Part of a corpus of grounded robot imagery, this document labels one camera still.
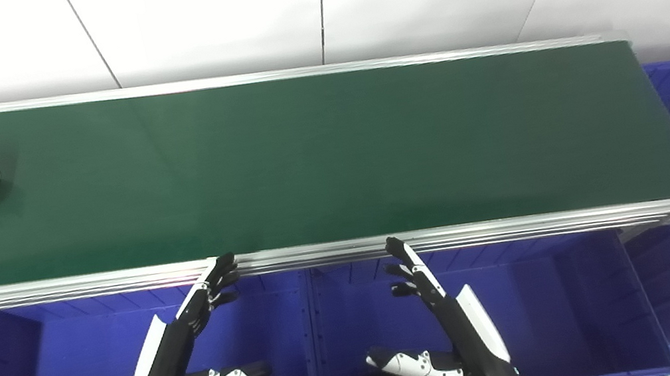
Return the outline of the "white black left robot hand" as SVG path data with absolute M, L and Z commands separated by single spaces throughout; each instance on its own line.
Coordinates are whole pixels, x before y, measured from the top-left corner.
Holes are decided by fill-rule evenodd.
M 136 364 L 135 376 L 269 376 L 272 367 L 258 361 L 224 369 L 188 373 L 194 343 L 204 331 L 215 308 L 237 299 L 225 290 L 238 280 L 234 253 L 216 258 L 196 279 L 171 322 L 154 317 Z

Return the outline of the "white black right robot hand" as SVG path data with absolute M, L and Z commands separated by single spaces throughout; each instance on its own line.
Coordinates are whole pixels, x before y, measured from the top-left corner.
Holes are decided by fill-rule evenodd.
M 420 255 L 398 237 L 386 238 L 386 253 L 398 262 L 384 269 L 401 281 L 391 284 L 394 297 L 416 296 L 436 318 L 452 344 L 449 353 L 400 351 L 371 347 L 366 364 L 396 376 L 519 376 L 493 319 L 470 285 L 451 296 Z

